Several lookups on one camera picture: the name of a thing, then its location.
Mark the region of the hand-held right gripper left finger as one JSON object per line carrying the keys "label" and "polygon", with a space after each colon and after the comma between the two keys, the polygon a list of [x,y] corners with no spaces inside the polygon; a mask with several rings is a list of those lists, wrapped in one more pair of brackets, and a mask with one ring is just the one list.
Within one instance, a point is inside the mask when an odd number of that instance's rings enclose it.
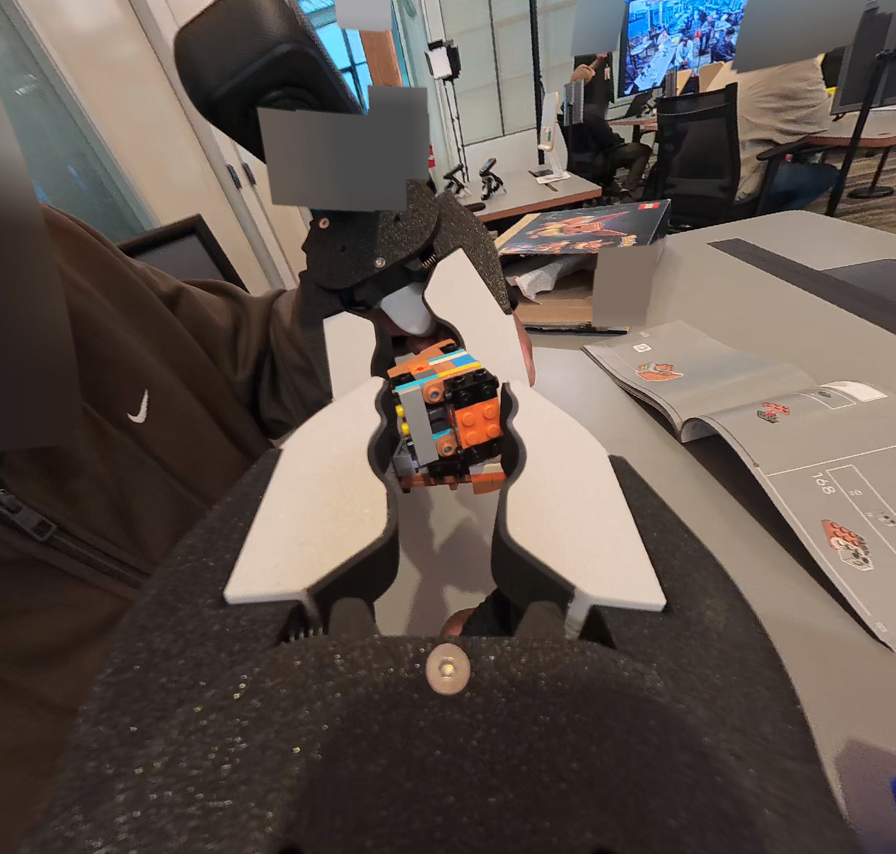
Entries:
{"label": "hand-held right gripper left finger", "polygon": [[369,378],[302,424],[273,474],[222,595],[229,605],[301,603],[330,627],[342,600],[375,602],[399,566],[397,429],[389,385]]}

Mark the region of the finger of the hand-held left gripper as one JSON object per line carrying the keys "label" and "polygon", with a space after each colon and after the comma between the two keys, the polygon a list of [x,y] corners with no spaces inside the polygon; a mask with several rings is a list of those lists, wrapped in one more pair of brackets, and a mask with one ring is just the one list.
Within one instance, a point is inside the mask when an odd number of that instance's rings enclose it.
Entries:
{"label": "finger of the hand-held left gripper", "polygon": [[436,264],[423,301],[500,382],[529,384],[513,313],[499,305],[464,250],[456,249]]}
{"label": "finger of the hand-held left gripper", "polygon": [[370,316],[348,311],[330,316],[323,321],[323,339],[333,401],[368,378],[386,378],[390,336]]}

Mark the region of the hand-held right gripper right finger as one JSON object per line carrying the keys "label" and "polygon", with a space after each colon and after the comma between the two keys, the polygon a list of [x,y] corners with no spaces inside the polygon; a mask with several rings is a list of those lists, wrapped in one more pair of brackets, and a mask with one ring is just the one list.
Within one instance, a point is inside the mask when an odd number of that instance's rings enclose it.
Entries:
{"label": "hand-held right gripper right finger", "polygon": [[525,382],[500,396],[506,476],[491,547],[499,590],[558,608],[567,636],[593,609],[661,613],[661,587],[606,448]]}

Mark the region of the colourful toy brick build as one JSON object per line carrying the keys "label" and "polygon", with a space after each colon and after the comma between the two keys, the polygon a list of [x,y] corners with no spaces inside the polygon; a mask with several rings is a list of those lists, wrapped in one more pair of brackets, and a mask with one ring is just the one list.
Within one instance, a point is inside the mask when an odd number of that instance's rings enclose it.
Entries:
{"label": "colourful toy brick build", "polygon": [[403,492],[502,488],[501,385],[493,373],[449,338],[398,359],[388,380],[399,432],[392,464]]}

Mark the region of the person's left forearm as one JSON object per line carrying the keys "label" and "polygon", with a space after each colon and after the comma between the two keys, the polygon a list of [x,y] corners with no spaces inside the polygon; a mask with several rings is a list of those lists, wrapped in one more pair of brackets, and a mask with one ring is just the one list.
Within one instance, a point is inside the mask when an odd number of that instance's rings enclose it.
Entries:
{"label": "person's left forearm", "polygon": [[332,400],[322,321],[330,297],[309,278],[248,301],[252,410],[265,435],[285,437]]}

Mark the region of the grey background desk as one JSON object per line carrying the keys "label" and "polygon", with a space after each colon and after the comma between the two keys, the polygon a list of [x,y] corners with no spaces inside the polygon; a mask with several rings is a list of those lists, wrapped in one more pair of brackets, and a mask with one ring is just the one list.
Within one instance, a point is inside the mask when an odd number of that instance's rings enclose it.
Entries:
{"label": "grey background desk", "polygon": [[485,207],[476,212],[485,224],[516,221],[526,214],[553,211],[573,207],[589,200],[599,199],[602,188],[580,176],[541,183],[529,171],[504,174],[504,188],[484,202]]}

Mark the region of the dark desk mat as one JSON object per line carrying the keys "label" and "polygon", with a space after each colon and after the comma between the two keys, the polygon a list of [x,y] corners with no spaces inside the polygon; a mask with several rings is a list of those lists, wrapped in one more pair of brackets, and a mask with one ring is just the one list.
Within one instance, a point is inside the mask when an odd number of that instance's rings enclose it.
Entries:
{"label": "dark desk mat", "polygon": [[895,334],[895,260],[815,269],[741,239],[712,248]]}

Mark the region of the person's left hand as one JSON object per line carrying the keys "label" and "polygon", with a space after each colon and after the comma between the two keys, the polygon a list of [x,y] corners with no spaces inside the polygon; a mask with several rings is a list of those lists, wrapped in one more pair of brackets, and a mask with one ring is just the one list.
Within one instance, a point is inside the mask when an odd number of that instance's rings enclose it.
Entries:
{"label": "person's left hand", "polygon": [[522,359],[527,371],[527,378],[530,386],[534,387],[536,383],[536,368],[533,358],[532,340],[516,312],[513,313],[513,319],[521,347]]}

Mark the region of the printed toy box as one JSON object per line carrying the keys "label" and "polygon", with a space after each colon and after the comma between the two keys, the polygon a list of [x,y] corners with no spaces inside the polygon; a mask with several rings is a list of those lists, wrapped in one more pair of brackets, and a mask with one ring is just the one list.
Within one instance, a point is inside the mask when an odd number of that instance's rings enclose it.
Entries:
{"label": "printed toy box", "polygon": [[501,256],[596,255],[602,249],[655,244],[666,235],[669,199],[543,212],[497,245]]}

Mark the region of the dark computer monitor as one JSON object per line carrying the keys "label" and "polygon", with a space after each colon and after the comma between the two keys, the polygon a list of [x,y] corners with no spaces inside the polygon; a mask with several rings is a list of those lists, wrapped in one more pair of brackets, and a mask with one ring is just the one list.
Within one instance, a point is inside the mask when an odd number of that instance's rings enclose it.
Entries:
{"label": "dark computer monitor", "polygon": [[201,215],[192,215],[118,243],[125,255],[179,280],[211,279],[248,291]]}

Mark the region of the grey instruction booklet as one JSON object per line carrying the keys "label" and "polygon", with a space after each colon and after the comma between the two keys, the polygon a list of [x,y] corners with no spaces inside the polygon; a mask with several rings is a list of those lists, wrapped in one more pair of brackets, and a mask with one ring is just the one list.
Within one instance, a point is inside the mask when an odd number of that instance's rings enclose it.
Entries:
{"label": "grey instruction booklet", "polygon": [[894,396],[723,345],[682,321],[581,350],[682,444],[720,437],[876,639],[895,646]]}

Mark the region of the person's brown jacket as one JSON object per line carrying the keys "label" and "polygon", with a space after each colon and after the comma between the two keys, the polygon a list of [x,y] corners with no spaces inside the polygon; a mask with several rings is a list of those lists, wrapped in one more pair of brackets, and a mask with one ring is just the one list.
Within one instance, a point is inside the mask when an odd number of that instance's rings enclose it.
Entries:
{"label": "person's brown jacket", "polygon": [[271,292],[176,280],[41,213],[81,412],[63,445],[2,456],[2,852],[45,806],[140,589],[276,440],[252,410],[245,333],[248,301]]}

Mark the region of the beige cabinet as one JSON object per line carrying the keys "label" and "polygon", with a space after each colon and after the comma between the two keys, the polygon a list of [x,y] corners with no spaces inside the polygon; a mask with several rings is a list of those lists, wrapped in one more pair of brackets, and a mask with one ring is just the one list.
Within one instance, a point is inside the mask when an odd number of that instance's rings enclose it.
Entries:
{"label": "beige cabinet", "polygon": [[307,233],[267,174],[214,130],[176,79],[173,38],[214,0],[3,0],[63,84],[140,220],[200,215],[252,293],[293,288]]}

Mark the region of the black office chair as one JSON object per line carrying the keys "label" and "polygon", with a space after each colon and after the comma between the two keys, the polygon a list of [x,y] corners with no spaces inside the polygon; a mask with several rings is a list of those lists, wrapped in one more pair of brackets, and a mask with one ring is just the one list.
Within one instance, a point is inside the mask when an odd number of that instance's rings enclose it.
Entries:
{"label": "black office chair", "polygon": [[735,83],[657,105],[656,164],[644,200],[670,201],[670,222],[702,226],[734,216],[741,173]]}

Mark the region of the black floor lamp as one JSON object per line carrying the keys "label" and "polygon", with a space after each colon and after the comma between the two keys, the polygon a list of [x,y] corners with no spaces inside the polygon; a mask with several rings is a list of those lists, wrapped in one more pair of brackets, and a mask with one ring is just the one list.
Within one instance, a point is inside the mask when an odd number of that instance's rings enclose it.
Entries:
{"label": "black floor lamp", "polygon": [[538,0],[528,0],[528,11],[532,48],[532,80],[534,91],[535,120],[536,127],[539,128],[542,122],[544,87],[542,82],[540,59]]}

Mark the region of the television screen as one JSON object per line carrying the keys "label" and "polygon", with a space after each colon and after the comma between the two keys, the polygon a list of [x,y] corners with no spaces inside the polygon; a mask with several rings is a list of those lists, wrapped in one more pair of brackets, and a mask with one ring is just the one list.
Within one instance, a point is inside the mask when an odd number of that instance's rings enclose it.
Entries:
{"label": "television screen", "polygon": [[619,97],[660,88],[669,70],[729,62],[749,0],[625,0]]}

